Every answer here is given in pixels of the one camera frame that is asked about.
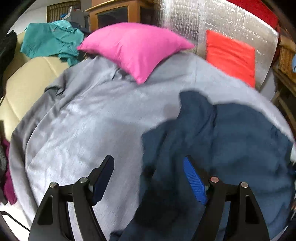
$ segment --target blue gripper pad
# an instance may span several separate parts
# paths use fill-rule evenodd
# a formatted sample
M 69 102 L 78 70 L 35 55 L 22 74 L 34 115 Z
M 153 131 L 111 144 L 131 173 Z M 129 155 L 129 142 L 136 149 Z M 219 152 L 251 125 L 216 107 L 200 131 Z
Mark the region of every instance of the blue gripper pad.
M 196 200 L 206 205 L 207 195 L 205 186 L 187 157 L 183 159 L 183 168 Z

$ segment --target dark blue cloth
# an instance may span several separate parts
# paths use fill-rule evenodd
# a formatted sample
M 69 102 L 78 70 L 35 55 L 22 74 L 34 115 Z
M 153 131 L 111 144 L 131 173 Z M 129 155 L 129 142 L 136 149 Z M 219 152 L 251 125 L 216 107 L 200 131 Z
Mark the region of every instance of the dark blue cloth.
M 209 175 L 224 183 L 247 182 L 267 223 L 270 238 L 286 225 L 294 195 L 288 173 L 292 143 L 263 114 L 239 104 L 212 105 L 198 92 L 180 93 L 181 110 L 145 133 L 140 205 L 123 233 L 110 240 L 190 241 L 202 217 L 183 171 L 191 155 Z M 229 212 L 225 204 L 222 240 Z

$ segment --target beige chair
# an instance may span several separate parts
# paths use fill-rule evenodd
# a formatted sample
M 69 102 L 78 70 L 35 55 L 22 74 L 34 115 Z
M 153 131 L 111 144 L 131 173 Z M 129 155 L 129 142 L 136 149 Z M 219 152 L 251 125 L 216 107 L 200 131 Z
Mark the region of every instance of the beige chair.
M 15 127 L 42 95 L 45 87 L 69 67 L 67 62 L 61 62 L 58 57 L 30 59 L 20 53 L 24 35 L 25 32 L 17 36 L 14 59 L 3 77 L 6 94 L 0 106 L 1 133 L 8 141 Z

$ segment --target black cable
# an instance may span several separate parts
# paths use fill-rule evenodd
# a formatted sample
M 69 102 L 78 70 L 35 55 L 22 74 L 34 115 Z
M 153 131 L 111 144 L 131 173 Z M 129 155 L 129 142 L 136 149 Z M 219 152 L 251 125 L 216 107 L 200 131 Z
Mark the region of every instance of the black cable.
M 15 221 L 17 224 L 21 225 L 24 229 L 28 230 L 30 232 L 30 229 L 26 228 L 24 225 L 22 225 L 19 221 L 17 221 L 14 217 L 12 217 L 9 213 L 5 212 L 5 211 L 1 211 L 0 212 L 3 215 L 7 215 L 8 217 L 10 217 L 13 221 Z

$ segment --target gray blanket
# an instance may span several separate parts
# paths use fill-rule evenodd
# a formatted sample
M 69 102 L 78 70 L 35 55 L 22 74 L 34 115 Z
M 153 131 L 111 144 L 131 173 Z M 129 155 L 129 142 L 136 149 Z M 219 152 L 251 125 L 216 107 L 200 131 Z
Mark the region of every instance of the gray blanket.
M 198 90 L 213 104 L 251 106 L 294 141 L 273 104 L 194 54 L 171 56 L 143 85 L 111 61 L 96 57 L 65 70 L 12 134 L 10 170 L 27 218 L 33 221 L 50 182 L 72 184 L 112 155 L 115 169 L 94 212 L 107 238 L 124 229 L 139 202 L 141 135 L 177 117 L 182 90 Z M 75 239 L 82 240 L 72 205 L 70 218 Z

